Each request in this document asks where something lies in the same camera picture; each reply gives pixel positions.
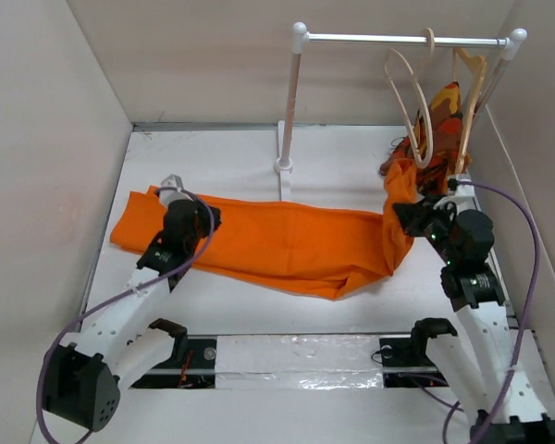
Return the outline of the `orange trousers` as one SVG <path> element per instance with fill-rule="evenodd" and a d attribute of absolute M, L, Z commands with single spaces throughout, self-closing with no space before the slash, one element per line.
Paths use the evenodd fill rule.
<path fill-rule="evenodd" d="M 197 269 L 271 289 L 337 300 L 388 278 L 411 250 L 396 203 L 417 199 L 416 167 L 392 164 L 379 214 L 291 202 L 246 202 L 205 195 L 221 225 Z"/>

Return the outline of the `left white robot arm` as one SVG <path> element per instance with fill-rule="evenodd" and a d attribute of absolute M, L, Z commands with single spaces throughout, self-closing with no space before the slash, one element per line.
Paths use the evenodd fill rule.
<path fill-rule="evenodd" d="M 187 358 L 187 330 L 153 309 L 167 299 L 221 225 L 221 212 L 187 191 L 164 201 L 162 228 L 138 260 L 126 288 L 87 311 L 92 322 L 81 332 L 79 316 L 56 336 L 43 358 L 36 390 L 36 416 L 44 413 L 102 430 L 120 396 L 157 364 L 178 366 Z"/>

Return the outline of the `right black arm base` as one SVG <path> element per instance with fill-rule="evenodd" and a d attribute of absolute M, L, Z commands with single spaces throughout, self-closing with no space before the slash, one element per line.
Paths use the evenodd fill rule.
<path fill-rule="evenodd" d="M 456 335 L 457 331 L 448 319 L 428 317 L 416 321 L 410 334 L 381 336 L 371 359 L 381 365 L 384 388 L 447 387 L 444 376 L 426 356 L 428 341 L 442 334 Z"/>

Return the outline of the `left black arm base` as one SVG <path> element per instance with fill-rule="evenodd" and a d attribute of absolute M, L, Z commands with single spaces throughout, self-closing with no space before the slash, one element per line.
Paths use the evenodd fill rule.
<path fill-rule="evenodd" d="M 185 326 L 159 318 L 149 326 L 174 340 L 170 356 L 131 386 L 133 389 L 214 389 L 217 336 L 192 336 Z"/>

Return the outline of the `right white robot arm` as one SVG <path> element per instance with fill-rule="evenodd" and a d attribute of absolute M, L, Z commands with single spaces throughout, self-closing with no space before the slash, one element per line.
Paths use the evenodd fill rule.
<path fill-rule="evenodd" d="M 470 425 L 472 443 L 555 443 L 555 419 L 519 365 L 499 280 L 487 263 L 493 223 L 475 209 L 458 210 L 437 197 L 396 203 L 403 232 L 423 237 L 444 262 L 441 287 L 461 324 L 424 318 L 414 324 L 409 353 L 433 363 Z"/>

